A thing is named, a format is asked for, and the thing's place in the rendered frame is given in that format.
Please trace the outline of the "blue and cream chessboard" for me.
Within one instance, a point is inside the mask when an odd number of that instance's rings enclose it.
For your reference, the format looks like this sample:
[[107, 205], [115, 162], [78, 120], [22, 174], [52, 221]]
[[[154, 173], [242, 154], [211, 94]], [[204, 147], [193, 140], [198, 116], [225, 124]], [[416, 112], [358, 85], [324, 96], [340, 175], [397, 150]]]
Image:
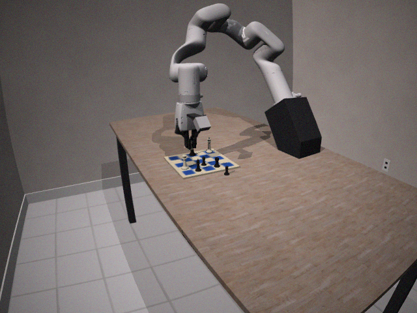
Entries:
[[[225, 167], [228, 166], [228, 170], [232, 170], [235, 168], [239, 168], [240, 166], [234, 163], [232, 160], [229, 160], [227, 157], [223, 156], [221, 153], [217, 152], [214, 149], [211, 149], [212, 153], [207, 153], [206, 150], [202, 151], [195, 151], [195, 156], [190, 156], [190, 153], [183, 153], [179, 155], [172, 155], [172, 156], [165, 156], [164, 159], [169, 163], [169, 165], [183, 178], [189, 179], [193, 177], [198, 177], [202, 175], [208, 175], [212, 173], [217, 173], [221, 171], [225, 171]], [[182, 170], [183, 166], [183, 155], [186, 155], [186, 165], [188, 167], [187, 170]], [[205, 157], [206, 166], [202, 166], [203, 163], [202, 158]], [[214, 165], [216, 163], [215, 157], [219, 157], [219, 168], [215, 168]], [[201, 171], [195, 171], [197, 168], [196, 161], [199, 159], [199, 167]]]

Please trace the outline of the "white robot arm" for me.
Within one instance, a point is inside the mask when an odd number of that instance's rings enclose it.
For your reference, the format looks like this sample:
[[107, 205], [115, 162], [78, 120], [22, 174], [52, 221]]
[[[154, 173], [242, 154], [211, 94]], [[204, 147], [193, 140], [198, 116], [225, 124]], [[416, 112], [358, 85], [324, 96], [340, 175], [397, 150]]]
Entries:
[[[231, 9], [227, 5], [217, 3], [198, 10], [190, 20], [185, 44], [173, 54], [169, 68], [171, 81], [178, 83], [179, 80], [179, 102], [199, 102], [203, 97], [199, 78], [200, 82], [206, 79], [207, 67], [202, 63], [180, 62], [205, 49], [207, 31], [224, 33], [246, 50], [262, 40], [263, 43], [253, 53], [253, 60], [262, 72], [274, 105], [284, 98], [301, 97], [301, 93], [291, 92], [280, 66], [274, 62], [285, 49], [283, 42], [263, 24], [251, 22], [244, 27], [235, 20], [227, 20], [230, 15]], [[193, 118], [198, 132], [210, 129], [207, 115], [190, 113], [187, 116]]]

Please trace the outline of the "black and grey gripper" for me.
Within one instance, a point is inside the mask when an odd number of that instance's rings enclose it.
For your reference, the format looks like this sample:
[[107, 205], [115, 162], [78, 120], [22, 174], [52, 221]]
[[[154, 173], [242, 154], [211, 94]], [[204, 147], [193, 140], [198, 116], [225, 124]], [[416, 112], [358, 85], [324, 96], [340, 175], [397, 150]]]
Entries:
[[[185, 109], [185, 111], [183, 111]], [[202, 102], [178, 102], [175, 108], [175, 134], [179, 134], [184, 137], [184, 146], [187, 149], [192, 147], [196, 148], [197, 137], [200, 132], [196, 130], [193, 123], [193, 119], [188, 117], [187, 114], [196, 113], [198, 115], [204, 115]], [[189, 130], [192, 130], [192, 135], [189, 138]]]

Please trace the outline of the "white chess king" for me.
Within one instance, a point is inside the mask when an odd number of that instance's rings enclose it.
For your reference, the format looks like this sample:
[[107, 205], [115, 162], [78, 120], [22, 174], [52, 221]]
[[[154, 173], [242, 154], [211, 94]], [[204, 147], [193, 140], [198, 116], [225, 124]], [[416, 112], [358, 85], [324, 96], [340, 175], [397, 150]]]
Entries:
[[207, 149], [207, 153], [212, 153], [211, 147], [210, 147], [210, 143], [211, 143], [211, 139], [210, 137], [208, 137], [208, 149]]

